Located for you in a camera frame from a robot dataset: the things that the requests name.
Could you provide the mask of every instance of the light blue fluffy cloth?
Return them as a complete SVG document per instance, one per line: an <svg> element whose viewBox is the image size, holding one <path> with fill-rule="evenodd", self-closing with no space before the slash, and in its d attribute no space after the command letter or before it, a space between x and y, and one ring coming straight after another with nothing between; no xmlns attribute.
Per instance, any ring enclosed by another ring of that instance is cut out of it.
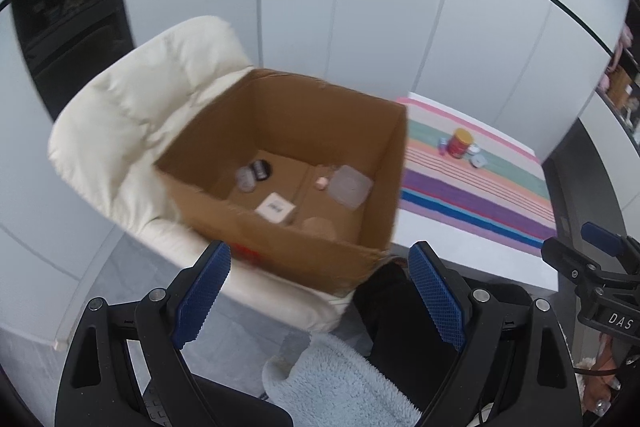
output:
<svg viewBox="0 0 640 427"><path fill-rule="evenodd" d="M420 412L363 356L318 333L292 366L283 357L262 370L264 390L295 427L414 427Z"/></svg>

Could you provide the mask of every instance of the table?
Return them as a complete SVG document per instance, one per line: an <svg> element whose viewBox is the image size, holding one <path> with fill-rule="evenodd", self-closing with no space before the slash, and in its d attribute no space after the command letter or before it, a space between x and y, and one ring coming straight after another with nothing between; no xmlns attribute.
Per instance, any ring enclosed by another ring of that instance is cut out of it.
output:
<svg viewBox="0 0 640 427"><path fill-rule="evenodd" d="M557 292L558 273L540 255L556 225L534 152L423 96L410 93L399 102L407 107L408 137L394 251L428 241L447 266L466 277L514 282L533 296ZM458 127L474 136L486 167L438 153L438 140Z"/></svg>

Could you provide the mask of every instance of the blue textured gripper pad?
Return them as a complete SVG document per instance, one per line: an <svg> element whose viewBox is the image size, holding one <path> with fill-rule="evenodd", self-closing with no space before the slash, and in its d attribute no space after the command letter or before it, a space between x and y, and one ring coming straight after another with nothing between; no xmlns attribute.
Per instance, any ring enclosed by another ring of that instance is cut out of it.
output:
<svg viewBox="0 0 640 427"><path fill-rule="evenodd" d="M176 349L194 341L200 333L226 276L231 270L231 250L220 243L178 305L171 341Z"/></svg>
<svg viewBox="0 0 640 427"><path fill-rule="evenodd" d="M465 346L463 314L457 301L439 276L431 261L417 246L409 250L409 276L427 306L440 338L458 352Z"/></svg>
<svg viewBox="0 0 640 427"><path fill-rule="evenodd" d="M587 221L580 229L580 235L590 245L602 250L612 257L625 253L625 243L622 238L609 230Z"/></svg>

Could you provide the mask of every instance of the yellow lid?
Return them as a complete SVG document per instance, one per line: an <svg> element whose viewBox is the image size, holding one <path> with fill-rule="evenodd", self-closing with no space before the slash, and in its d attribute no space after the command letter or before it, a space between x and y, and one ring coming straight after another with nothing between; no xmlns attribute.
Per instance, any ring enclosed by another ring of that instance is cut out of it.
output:
<svg viewBox="0 0 640 427"><path fill-rule="evenodd" d="M458 127L453 133L453 136L466 146L469 146L474 142L474 137L471 136L471 133L466 129L462 129L462 127Z"/></svg>

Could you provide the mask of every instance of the small pink object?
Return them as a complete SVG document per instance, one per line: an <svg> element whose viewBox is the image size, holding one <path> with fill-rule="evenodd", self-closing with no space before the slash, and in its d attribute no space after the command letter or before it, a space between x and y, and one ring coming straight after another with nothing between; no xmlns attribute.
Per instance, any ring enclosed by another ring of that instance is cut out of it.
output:
<svg viewBox="0 0 640 427"><path fill-rule="evenodd" d="M606 74L603 74L600 77L600 81L598 83L598 87L600 88L600 90L602 92L607 92L607 89L609 89L609 86L611 85L609 77Z"/></svg>
<svg viewBox="0 0 640 427"><path fill-rule="evenodd" d="M317 188L318 190L325 190L328 184L329 184L329 179L322 176L321 178L318 178L316 180L316 183L314 183L314 187Z"/></svg>

